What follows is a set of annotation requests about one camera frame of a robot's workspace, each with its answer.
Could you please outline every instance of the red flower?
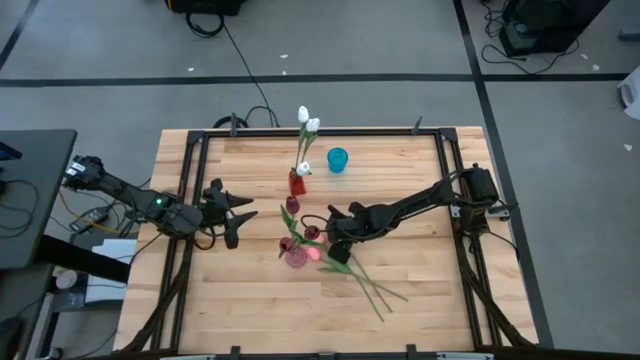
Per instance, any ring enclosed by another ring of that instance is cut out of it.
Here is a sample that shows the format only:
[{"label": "red flower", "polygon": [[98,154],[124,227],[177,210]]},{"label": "red flower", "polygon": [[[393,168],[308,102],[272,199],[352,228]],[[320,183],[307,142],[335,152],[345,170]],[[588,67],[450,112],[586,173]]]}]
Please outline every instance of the red flower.
[{"label": "red flower", "polygon": [[320,229],[317,226],[311,225],[304,229],[304,237],[307,240],[315,240],[318,236],[320,236]]},{"label": "red flower", "polygon": [[292,238],[282,238],[280,239],[280,251],[281,252],[287,252],[290,251],[293,246],[295,245],[295,242],[293,241]]},{"label": "red flower", "polygon": [[298,202],[298,199],[295,196],[287,196],[285,208],[289,214],[295,215],[300,211],[300,202]]}]

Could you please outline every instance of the blue cup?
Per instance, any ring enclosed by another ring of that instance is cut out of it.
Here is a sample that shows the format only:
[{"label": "blue cup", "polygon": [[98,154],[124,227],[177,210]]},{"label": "blue cup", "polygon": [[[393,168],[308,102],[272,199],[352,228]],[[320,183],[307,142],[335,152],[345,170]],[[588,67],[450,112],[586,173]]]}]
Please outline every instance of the blue cup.
[{"label": "blue cup", "polygon": [[339,174],[347,166],[349,154],[343,148],[333,148],[327,154],[327,161],[329,161],[329,170],[334,174]]}]

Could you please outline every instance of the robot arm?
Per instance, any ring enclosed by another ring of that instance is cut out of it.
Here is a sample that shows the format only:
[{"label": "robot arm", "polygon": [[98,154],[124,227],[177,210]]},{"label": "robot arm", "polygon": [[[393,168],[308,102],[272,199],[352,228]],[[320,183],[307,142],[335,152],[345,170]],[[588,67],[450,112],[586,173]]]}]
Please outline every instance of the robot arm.
[{"label": "robot arm", "polygon": [[186,238],[197,231],[213,230],[214,226],[224,226],[225,243],[229,249],[238,247],[238,228],[258,212],[235,215],[231,210],[253,202],[222,192],[222,181],[215,179],[211,187],[203,191],[204,203],[197,206],[182,204],[179,196],[141,190],[109,173],[102,160],[92,156],[76,156],[65,173],[66,188],[76,190],[102,191],[133,209],[133,218],[138,223],[150,222],[161,233],[177,238]]},{"label": "robot arm", "polygon": [[[458,177],[464,196],[453,191],[452,182]],[[498,191],[489,171],[474,164],[473,168],[451,174],[432,187],[391,205],[365,207],[353,202],[349,206],[353,216],[347,216],[329,205],[331,216],[326,227],[328,240],[332,244],[329,256],[346,263],[354,243],[383,237],[402,221],[439,206],[459,206],[462,227],[482,229],[486,227],[485,211],[498,199]]]}]

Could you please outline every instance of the black metal frame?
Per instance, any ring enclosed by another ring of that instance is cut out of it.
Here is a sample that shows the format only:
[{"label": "black metal frame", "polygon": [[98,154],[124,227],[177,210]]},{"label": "black metal frame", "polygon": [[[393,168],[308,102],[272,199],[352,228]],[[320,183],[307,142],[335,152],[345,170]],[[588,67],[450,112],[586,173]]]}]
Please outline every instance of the black metal frame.
[{"label": "black metal frame", "polygon": [[[453,161],[457,170],[463,169],[462,156],[458,145],[458,138],[455,128],[430,128],[430,129],[412,129],[412,128],[380,128],[380,129],[322,129],[319,131],[323,136],[433,136],[438,152],[440,162],[440,171],[442,176],[449,174],[449,166],[446,157],[444,141],[447,140],[451,145]],[[298,136],[297,129],[239,129],[235,136],[231,132],[220,130],[199,130],[190,131],[187,136],[187,146],[185,149],[182,173],[180,175],[179,196],[184,202],[187,189],[191,160],[195,145],[201,144],[200,158],[198,159],[198,168],[196,172],[193,204],[200,200],[202,191],[202,182],[204,178],[205,165],[207,161],[207,152],[209,141],[212,138],[228,138],[228,137],[295,137]],[[449,212],[451,224],[454,234],[454,245],[458,258],[458,266],[462,279],[462,286],[467,305],[467,314],[469,318],[469,326],[473,340],[474,350],[471,354],[462,355],[463,358],[470,359],[470,355],[475,355],[482,359],[491,359],[485,356],[492,354],[499,360],[520,360],[520,359],[544,359],[544,360],[626,360],[636,359],[636,355],[587,352],[574,350],[556,350],[550,348],[542,348],[534,346],[532,343],[524,339],[515,327],[509,322],[500,308],[493,302],[491,297],[491,289],[489,287],[488,276],[486,273],[486,264],[482,254],[482,247],[478,238],[470,239],[470,246],[474,253],[474,262],[478,274],[476,274],[469,263],[465,244],[463,239],[463,229],[460,227],[460,220],[453,216],[450,209]],[[189,270],[191,267],[191,259],[193,255],[195,237],[191,236],[185,241],[182,263],[175,278],[171,280],[173,267],[175,264],[175,254],[177,250],[177,240],[169,242],[167,249],[167,257],[165,259],[165,268],[162,275],[161,289],[158,299],[158,306],[153,311],[145,326],[138,332],[134,340],[124,347],[122,350],[112,355],[96,357],[96,360],[113,360],[117,359],[160,359],[163,357],[177,356],[180,345],[180,335],[182,331],[182,322],[184,315],[184,307],[186,303],[187,285],[189,278]],[[485,306],[487,318],[490,324],[490,334],[492,345],[484,345],[478,321],[478,313],[475,305],[474,295],[477,296]],[[168,309],[171,301],[177,296],[175,307],[175,316],[172,324],[171,343],[168,348],[160,348],[162,337],[163,317]],[[501,344],[500,336],[504,333],[513,347],[504,347]],[[149,350],[143,351],[143,348],[149,338],[151,346]],[[389,353],[304,353],[304,354],[248,354],[241,355],[239,346],[232,346],[229,354],[215,354],[216,359],[229,360],[249,360],[249,359],[287,359],[287,360],[331,360],[331,359],[446,359],[460,358],[449,352],[418,352],[413,344],[407,344],[406,352],[389,352]]]},{"label": "black metal frame", "polygon": [[[299,134],[298,129],[266,129],[266,130],[254,130],[254,129],[239,129],[237,131],[237,137],[297,137]],[[411,128],[381,128],[381,129],[321,129],[319,132],[320,136],[410,136],[412,135]],[[453,161],[457,170],[462,170],[462,157],[460,154],[460,148],[458,146],[458,139],[456,135],[455,128],[431,128],[431,129],[419,129],[417,132],[418,136],[432,136],[437,152],[438,158],[440,160],[440,170],[442,176],[445,176],[449,173],[449,166],[446,158],[446,150],[444,141],[447,140],[451,144],[451,149],[453,151]],[[198,130],[198,131],[190,131],[187,136],[187,144],[184,155],[184,162],[182,167],[182,173],[180,175],[180,185],[179,185],[179,195],[184,200],[184,195],[186,193],[187,182],[189,177],[189,171],[191,168],[191,161],[193,157],[194,148],[197,143],[201,144],[200,147],[200,156],[198,159],[198,168],[195,179],[194,193],[193,193],[193,203],[196,204],[199,201],[200,192],[202,191],[202,183],[204,180],[204,170],[207,161],[207,153],[208,153],[208,145],[212,138],[228,138],[232,137],[231,132],[228,131],[219,131],[219,130]],[[456,253],[458,255],[458,262],[460,266],[461,279],[464,290],[465,303],[467,306],[467,313],[469,317],[469,326],[471,328],[471,334],[473,338],[473,344],[475,348],[479,348],[483,346],[482,335],[480,331],[479,319],[477,308],[474,300],[474,290],[477,292],[478,290],[484,291],[486,296],[480,296],[479,298],[485,302],[488,300],[492,302],[491,298],[491,290],[489,287],[488,276],[486,273],[486,264],[484,262],[484,257],[482,254],[482,249],[480,246],[480,242],[473,241],[472,246],[474,247],[474,261],[476,262],[476,268],[479,272],[479,279],[477,280],[480,287],[477,286],[474,288],[469,284],[470,278],[469,276],[464,276],[462,274],[465,271],[470,269],[470,265],[468,264],[467,255],[464,247],[464,240],[458,231],[459,224],[458,219],[453,217],[453,213],[450,212],[450,218],[452,221],[452,228],[454,233],[455,247]],[[159,299],[162,300],[167,296],[169,284],[171,283],[171,277],[173,272],[173,267],[175,264],[175,254],[177,249],[177,240],[172,240],[167,249],[167,257],[165,259],[164,272],[161,281],[161,288]],[[185,249],[183,253],[183,264],[191,263],[191,257],[193,254],[193,238],[188,239],[185,243]],[[175,315],[173,319],[172,325],[172,333],[171,333],[171,349],[178,349],[180,344],[180,333],[182,330],[182,322],[184,315],[184,306],[186,302],[186,294],[187,294],[187,281],[185,281],[177,294],[177,302],[175,308]],[[490,332],[492,344],[501,346],[501,337],[500,331],[498,329],[498,321],[496,316],[492,314],[492,312],[487,308],[487,318],[489,319],[490,324]],[[155,331],[152,335],[151,349],[158,350],[160,349],[160,339],[162,337],[162,328],[163,328],[163,319],[160,319],[159,324],[156,326]],[[398,353],[394,355],[402,354],[402,356],[406,357],[406,353]]]}]

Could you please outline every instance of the red vase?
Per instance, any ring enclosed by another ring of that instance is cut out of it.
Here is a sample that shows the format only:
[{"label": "red vase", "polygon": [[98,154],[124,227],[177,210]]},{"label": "red vase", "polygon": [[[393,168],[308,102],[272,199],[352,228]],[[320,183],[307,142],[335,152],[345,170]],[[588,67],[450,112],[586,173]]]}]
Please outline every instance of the red vase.
[{"label": "red vase", "polygon": [[292,196],[300,196],[307,193],[304,187],[304,178],[298,176],[293,170],[289,173],[289,191]]}]

